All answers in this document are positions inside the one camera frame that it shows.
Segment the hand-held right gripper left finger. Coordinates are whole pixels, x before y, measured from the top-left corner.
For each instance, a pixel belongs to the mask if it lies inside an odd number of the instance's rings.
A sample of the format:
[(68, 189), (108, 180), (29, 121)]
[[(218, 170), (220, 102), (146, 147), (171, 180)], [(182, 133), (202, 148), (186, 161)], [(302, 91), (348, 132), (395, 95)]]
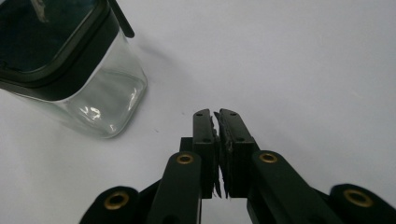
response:
[(180, 151), (200, 156), (202, 198), (211, 199), (213, 193), (221, 196), (219, 185), (219, 137), (209, 109), (196, 112), (192, 117), (192, 137), (182, 137)]

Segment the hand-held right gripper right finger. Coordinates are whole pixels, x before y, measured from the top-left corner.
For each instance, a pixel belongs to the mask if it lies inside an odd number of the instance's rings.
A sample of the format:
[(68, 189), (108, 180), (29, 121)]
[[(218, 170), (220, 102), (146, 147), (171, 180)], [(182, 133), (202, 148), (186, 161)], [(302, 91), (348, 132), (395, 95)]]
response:
[(258, 150), (256, 141), (238, 113), (222, 108), (215, 116), (219, 123), (219, 167), (226, 196), (246, 198), (251, 155)]

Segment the clear jar with black lid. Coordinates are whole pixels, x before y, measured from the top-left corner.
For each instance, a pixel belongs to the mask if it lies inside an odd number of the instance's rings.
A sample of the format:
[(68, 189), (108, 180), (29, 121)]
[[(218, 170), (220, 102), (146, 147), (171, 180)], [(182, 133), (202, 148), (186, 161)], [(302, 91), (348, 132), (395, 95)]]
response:
[(0, 90), (113, 137), (147, 87), (133, 37), (117, 0), (0, 0)]

